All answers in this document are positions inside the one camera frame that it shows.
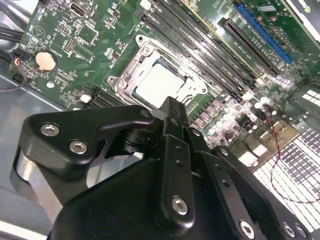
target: motherboard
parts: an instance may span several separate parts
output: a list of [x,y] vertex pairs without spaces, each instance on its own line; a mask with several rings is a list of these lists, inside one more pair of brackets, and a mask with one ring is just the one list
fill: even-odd
[[41,0],[19,49],[29,86],[66,110],[171,96],[211,148],[255,160],[276,154],[273,131],[281,148],[299,136],[287,99],[320,77],[320,45],[285,0]]

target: metal screw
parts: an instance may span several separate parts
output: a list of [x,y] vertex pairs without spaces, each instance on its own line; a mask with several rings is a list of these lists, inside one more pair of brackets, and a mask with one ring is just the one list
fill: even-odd
[[307,238],[307,233],[302,229],[298,224],[295,225],[296,230],[300,233],[304,238]]
[[221,148],[221,152],[222,152],[224,155],[228,156],[228,152],[227,152],[227,150],[225,150],[224,148]]
[[124,89],[127,86],[127,83],[125,81],[120,81],[118,86],[119,86],[119,88]]
[[41,126],[40,131],[43,135],[54,137],[60,133],[60,129],[58,126],[53,124],[44,124]]
[[196,135],[196,136],[200,136],[200,132],[197,129],[193,129],[192,132]]
[[179,123],[177,120],[175,120],[174,118],[171,118],[170,120],[174,125],[179,126]]
[[144,116],[145,118],[150,118],[150,113],[147,110],[141,110],[140,111],[141,115]]
[[145,55],[145,56],[149,56],[151,53],[151,49],[147,46],[145,46],[143,49],[142,49],[142,54]]
[[296,236],[294,230],[288,225],[288,223],[284,222],[283,223],[283,228],[284,228],[285,232],[287,234],[289,234],[289,236],[291,236],[293,238]]
[[180,215],[186,215],[188,212],[188,206],[186,202],[180,197],[175,197],[172,199],[172,207]]
[[72,141],[69,148],[75,154],[84,154],[88,150],[87,145],[82,141]]
[[240,228],[249,239],[255,238],[255,231],[246,221],[240,221]]

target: blue pcie slot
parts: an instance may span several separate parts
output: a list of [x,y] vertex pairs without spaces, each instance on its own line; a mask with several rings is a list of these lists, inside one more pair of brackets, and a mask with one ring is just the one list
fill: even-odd
[[235,6],[235,9],[241,16],[251,25],[251,27],[265,40],[265,42],[279,55],[279,57],[287,64],[292,64],[292,59],[281,49],[281,47],[273,40],[273,38],[264,30],[262,26],[254,19],[243,4]]

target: cpu socket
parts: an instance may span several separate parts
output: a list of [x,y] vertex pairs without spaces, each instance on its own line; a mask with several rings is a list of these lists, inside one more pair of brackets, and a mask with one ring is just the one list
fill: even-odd
[[158,109],[168,96],[187,105],[196,95],[208,93],[202,78],[177,54],[147,36],[135,40],[136,55],[119,77],[107,79],[124,102]]

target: red and black wire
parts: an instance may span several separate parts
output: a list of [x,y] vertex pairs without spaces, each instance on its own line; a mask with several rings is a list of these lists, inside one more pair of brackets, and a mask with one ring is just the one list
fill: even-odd
[[275,168],[278,166],[279,162],[281,161],[281,151],[280,151],[280,144],[279,144],[279,140],[278,140],[278,134],[277,134],[277,130],[271,120],[270,117],[267,117],[266,119],[268,121],[268,123],[271,125],[272,127],[272,132],[273,132],[273,136],[274,136],[274,139],[275,139],[275,144],[276,144],[276,148],[277,148],[277,159],[275,161],[275,163],[273,164],[272,166],[272,169],[271,169],[271,173],[270,173],[270,181],[271,181],[271,186],[272,188],[276,191],[277,194],[280,195],[280,197],[282,197],[283,199],[287,200],[287,201],[290,201],[290,202],[293,202],[293,203],[298,203],[298,204],[313,204],[313,203],[316,203],[318,201],[320,201],[320,198],[317,198],[315,200],[312,200],[312,201],[300,201],[300,200],[293,200],[291,198],[288,198],[286,196],[283,196],[279,191],[278,189],[276,188],[276,186],[274,185],[274,170]]
[[25,72],[25,70],[22,68],[21,66],[21,60],[19,57],[14,57],[12,55],[9,55],[11,58],[11,61],[13,61],[14,65],[16,65],[19,73],[22,75],[22,81],[19,85],[14,86],[14,87],[10,87],[10,88],[0,88],[0,93],[8,93],[8,92],[13,92],[16,91],[22,87],[24,87],[27,83],[28,83],[28,77],[27,77],[27,73]]

